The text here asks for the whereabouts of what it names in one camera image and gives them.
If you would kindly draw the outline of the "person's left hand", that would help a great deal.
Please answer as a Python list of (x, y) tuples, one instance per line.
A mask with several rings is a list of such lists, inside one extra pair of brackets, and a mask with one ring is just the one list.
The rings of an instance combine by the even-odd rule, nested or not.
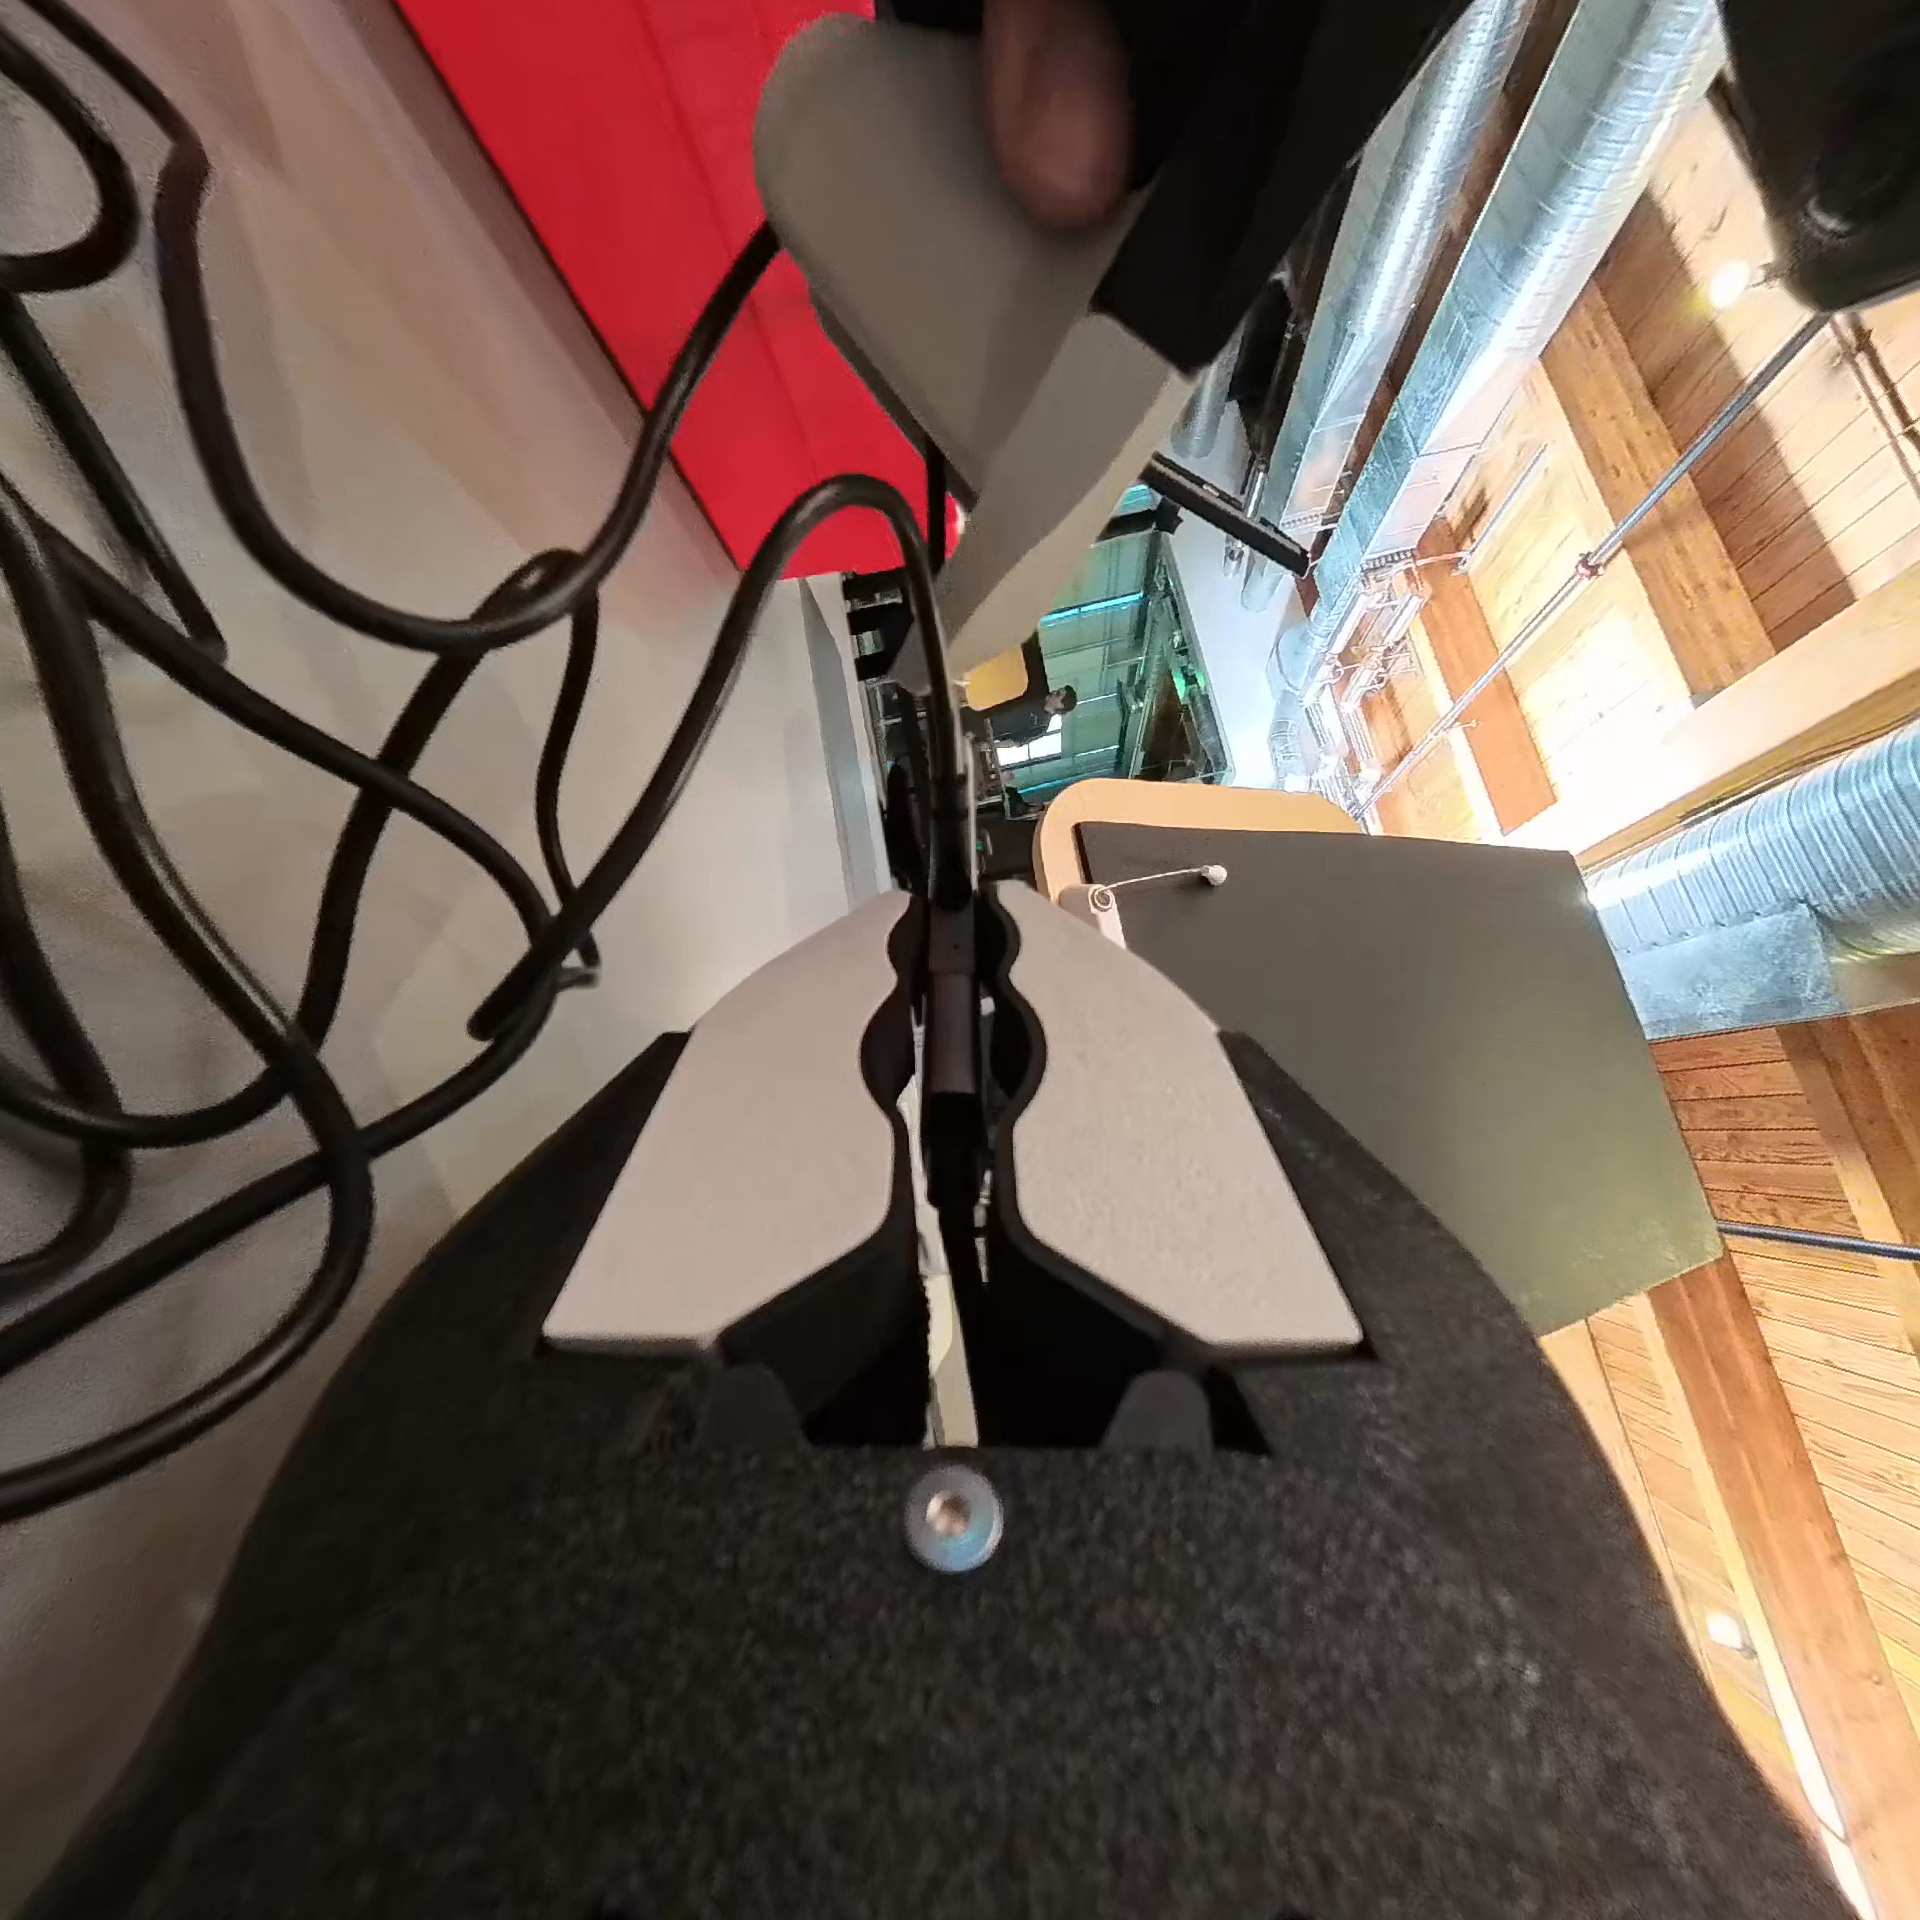
[(1135, 170), (1127, 44), (1092, 0), (979, 6), (979, 119), (1004, 191), (1041, 232), (1112, 220)]

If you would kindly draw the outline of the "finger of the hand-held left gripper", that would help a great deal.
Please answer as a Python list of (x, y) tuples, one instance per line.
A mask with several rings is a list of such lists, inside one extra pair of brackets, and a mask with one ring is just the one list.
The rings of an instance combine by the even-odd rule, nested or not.
[(951, 671), (1015, 654), (1056, 606), (1188, 399), (1194, 375), (1127, 320), (1071, 320), (1041, 387), (988, 460), (976, 518), (935, 576)]
[(860, 14), (785, 44), (759, 92), (759, 198), (827, 341), (976, 501), (1130, 203), (1089, 232), (1032, 225), (988, 151), (976, 37)]

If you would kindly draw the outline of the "white folding stand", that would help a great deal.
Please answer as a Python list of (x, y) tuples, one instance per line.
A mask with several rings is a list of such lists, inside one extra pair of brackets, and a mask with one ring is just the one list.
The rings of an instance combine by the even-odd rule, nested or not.
[(1056, 907), (1079, 927), (1092, 927), (1108, 947), (1127, 952), (1127, 920), (1116, 903), (1127, 896), (1153, 896), (1153, 890), (1221, 890), (1232, 867), (1221, 864), (1178, 864), (1178, 867), (1152, 867), (1152, 877), (1127, 877), (1127, 882), (1071, 882), (1056, 896)]

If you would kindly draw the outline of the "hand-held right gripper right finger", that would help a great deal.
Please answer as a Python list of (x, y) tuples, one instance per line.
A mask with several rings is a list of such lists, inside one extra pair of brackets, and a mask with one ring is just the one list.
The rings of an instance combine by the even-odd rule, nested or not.
[(1039, 890), (996, 920), (1032, 1043), (996, 1172), (1015, 1250), (1194, 1362), (1361, 1353), (1219, 1021)]

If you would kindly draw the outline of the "grey desk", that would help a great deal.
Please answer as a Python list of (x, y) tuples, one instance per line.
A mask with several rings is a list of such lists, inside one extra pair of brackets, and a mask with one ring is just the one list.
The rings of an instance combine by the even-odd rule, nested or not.
[[(77, 6), (204, 137), (204, 289), (253, 483), (353, 590), (466, 613), (538, 545), (607, 518), (638, 413), (510, 214), (392, 6)], [(373, 750), (429, 671), (299, 606), (226, 525), (181, 426), (148, 243), (90, 289), (38, 303), (49, 349), (204, 590), (230, 671)], [(601, 649), (563, 755), (583, 867), (638, 804), (730, 595), (730, 561), (666, 474), (601, 590)], [(670, 825), (601, 920), (601, 987), (563, 991), (525, 1064), (376, 1160), (373, 1261), (340, 1324), (258, 1405), (172, 1462), (8, 1528), (8, 1912), (38, 1894), (139, 1759), (195, 1659), (234, 1541), (299, 1424), (407, 1270), (659, 1029), (847, 916), (847, 851), (793, 581), (759, 624)], [(299, 991), (349, 788), (108, 649), (139, 788), (181, 877), (274, 991)], [(537, 755), (563, 635), (476, 665), (422, 780), (537, 855)], [(49, 966), (139, 1115), (253, 1072), (108, 877), (8, 606), (8, 825)], [(353, 1121), (444, 1079), (466, 1015), (518, 955), (510, 903), (392, 819), (320, 1043)], [(148, 1155), (108, 1261), (307, 1155), (291, 1115)], [(8, 1464), (123, 1427), (230, 1364), (307, 1283), (320, 1202), (204, 1252), (77, 1347), (8, 1379)]]

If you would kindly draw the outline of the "rectangular silver duct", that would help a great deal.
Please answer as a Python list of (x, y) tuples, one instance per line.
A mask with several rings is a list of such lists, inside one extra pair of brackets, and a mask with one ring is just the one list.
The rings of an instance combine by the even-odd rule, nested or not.
[(1361, 574), (1410, 555), (1635, 214), (1660, 141), (1718, 70), (1708, 0), (1585, 0), (1454, 262), (1419, 362), (1283, 635), (1321, 660)]

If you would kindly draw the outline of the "large round silver duct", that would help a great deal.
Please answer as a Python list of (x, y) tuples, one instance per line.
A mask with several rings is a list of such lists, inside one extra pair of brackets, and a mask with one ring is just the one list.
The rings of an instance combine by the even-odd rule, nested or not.
[(1654, 1043), (1920, 1001), (1920, 728), (1585, 877)]

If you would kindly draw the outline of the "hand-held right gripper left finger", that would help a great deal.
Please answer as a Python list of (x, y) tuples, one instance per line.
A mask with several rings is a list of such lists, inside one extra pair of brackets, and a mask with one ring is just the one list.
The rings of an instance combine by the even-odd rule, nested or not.
[(681, 1040), (538, 1336), (703, 1353), (911, 1223), (899, 1085), (911, 896), (878, 896), (720, 991)]

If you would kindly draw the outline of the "wood-framed black board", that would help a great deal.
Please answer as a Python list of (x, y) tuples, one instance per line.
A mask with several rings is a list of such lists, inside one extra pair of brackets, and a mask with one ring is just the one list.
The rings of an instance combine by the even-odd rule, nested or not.
[(1039, 890), (1253, 1040), (1535, 1336), (1718, 1261), (1571, 851), (1389, 841), (1321, 797), (1071, 780)]

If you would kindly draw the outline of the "red storage bin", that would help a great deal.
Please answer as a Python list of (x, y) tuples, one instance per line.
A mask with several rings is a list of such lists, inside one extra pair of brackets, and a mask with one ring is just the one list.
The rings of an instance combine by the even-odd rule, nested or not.
[[(749, 243), (759, 92), (847, 0), (400, 0), (590, 332), (652, 406)], [(793, 262), (771, 262), (703, 375), (670, 466), (744, 564), (817, 476), (878, 474), (924, 518), (924, 460), (827, 341)]]

